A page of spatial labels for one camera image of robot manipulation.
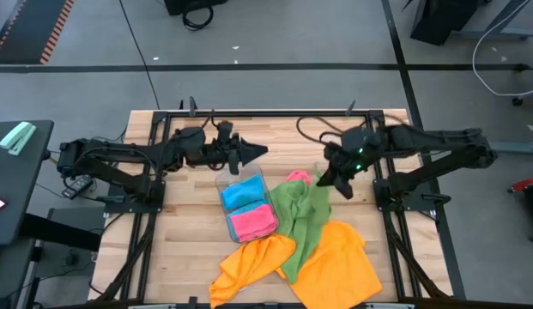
wooden table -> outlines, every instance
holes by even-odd
[[[405,121],[404,109],[387,109],[385,114]],[[133,111],[130,115],[125,142],[146,145],[153,111]],[[347,129],[359,124],[362,118],[327,118],[334,125]],[[316,162],[325,162],[323,146],[307,141],[295,129],[296,118],[237,117],[217,118],[217,122],[229,120],[234,129],[248,142],[268,145],[270,151],[256,160],[263,170],[269,188],[279,185],[295,169],[305,169],[313,175]],[[171,129],[201,125],[204,118],[176,118]],[[302,130],[310,136],[328,128],[314,119],[302,122]],[[208,142],[216,137],[216,129],[210,123],[205,128]],[[398,171],[406,172],[420,165],[418,157],[395,161]],[[127,173],[141,173],[138,165],[122,164]],[[190,296],[198,302],[209,302],[209,284],[220,274],[219,263],[233,253],[238,244],[230,240],[223,216],[215,177],[218,172],[207,167],[183,168],[165,177],[167,193],[165,206],[158,216],[151,262],[145,294],[145,303],[187,303]],[[351,181],[354,198],[345,200],[335,189],[330,191],[331,219],[345,221],[366,240],[366,254],[382,282],[382,292],[372,301],[397,300],[392,267],[388,252],[385,227],[381,213],[376,209],[372,191],[375,178],[373,168],[356,174]],[[93,285],[104,290],[123,265],[130,240],[133,214],[125,214],[112,224],[102,238],[94,271]],[[434,221],[425,216],[408,212],[409,235],[416,260],[444,292],[451,294],[451,284],[445,266]],[[136,283],[140,274],[138,264],[133,271],[130,297],[136,296]],[[402,267],[406,294],[411,295],[407,267]],[[90,291],[89,299],[97,294]],[[299,302],[291,288],[276,273],[238,293],[233,302]]]

cloth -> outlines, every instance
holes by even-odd
[[[307,185],[304,181],[292,181],[278,185],[270,192],[279,220],[276,233],[286,235],[296,242],[293,255],[282,266],[291,283],[304,262],[318,245],[322,227],[329,220],[328,187]]]
[[[238,184],[229,185],[221,192],[222,206],[226,211],[234,210],[264,199],[264,185],[260,175],[255,175]]]
[[[233,212],[231,212],[229,215],[227,215],[228,230],[230,231],[230,237],[232,237],[233,241],[240,242],[240,240],[238,238],[238,235],[233,230],[233,225],[232,225],[232,221],[230,220],[230,215],[243,214],[246,211],[254,210],[258,206],[264,205],[266,203],[268,203],[268,202],[265,199],[261,199],[259,201],[256,201],[256,202],[247,204],[247,205],[245,205],[243,207],[240,207],[240,208],[234,210]]]
[[[267,203],[242,214],[230,214],[228,220],[232,223],[233,230],[240,242],[266,236],[277,228],[274,210]]]
[[[304,180],[304,182],[306,182],[307,185],[310,185],[312,183],[312,181],[310,180],[310,177],[308,177],[308,173],[302,170],[292,171],[287,177],[287,179],[285,179],[285,182],[298,181],[298,180]]]
[[[341,221],[324,226],[316,251],[291,289],[308,309],[347,309],[382,290],[363,248],[365,241]],[[283,271],[276,270],[284,277]]]
[[[221,263],[221,275],[210,284],[211,308],[230,301],[240,289],[278,269],[294,247],[292,239],[276,233],[243,244]]]

pink towel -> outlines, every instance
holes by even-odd
[[[299,180],[304,180],[307,184],[310,184],[312,182],[310,180],[310,177],[308,177],[308,173],[302,170],[292,171],[287,177],[287,179],[285,179],[285,182],[299,181]]]
[[[258,206],[242,214],[230,215],[230,219],[239,242],[266,236],[277,228],[277,219],[272,207],[268,204]]]

gray floor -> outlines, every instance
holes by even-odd
[[[468,64],[475,41],[451,37],[436,47],[409,38],[415,6],[391,0],[408,64]],[[507,3],[481,8],[466,28],[485,27]],[[14,0],[0,0],[0,28]],[[209,28],[186,31],[155,0],[124,0],[142,53],[149,64],[271,64],[396,62],[378,0],[231,0],[215,9]],[[533,30],[533,1],[513,27]],[[533,39],[486,41],[482,64],[533,62]],[[76,2],[49,65],[141,64],[117,0]],[[481,72],[499,91],[533,88],[533,72]],[[298,70],[154,72],[162,108],[177,108],[193,95],[200,108],[346,107],[407,108],[397,71]],[[427,129],[481,127],[491,141],[533,140],[533,99],[511,106],[491,95],[470,71],[410,72]],[[78,137],[117,136],[132,109],[154,109],[145,73],[0,74],[0,120],[48,118],[56,123],[50,149]],[[447,214],[466,294],[472,300],[533,303],[533,233],[512,183],[533,176],[533,157],[503,154],[487,170],[461,170],[440,178],[452,196]],[[62,184],[44,164],[39,183]],[[106,187],[100,184],[99,192]],[[30,211],[91,206],[35,189]],[[88,278],[43,282],[45,305],[81,303]]]

orange towel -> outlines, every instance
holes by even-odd
[[[222,261],[221,275],[209,286],[211,308],[230,301],[241,288],[280,268],[294,248],[294,240],[277,233],[243,244]]]
[[[380,281],[363,251],[365,243],[345,222],[324,225],[318,247],[291,285],[306,308],[347,309],[380,292]],[[285,278],[281,268],[276,271]]]

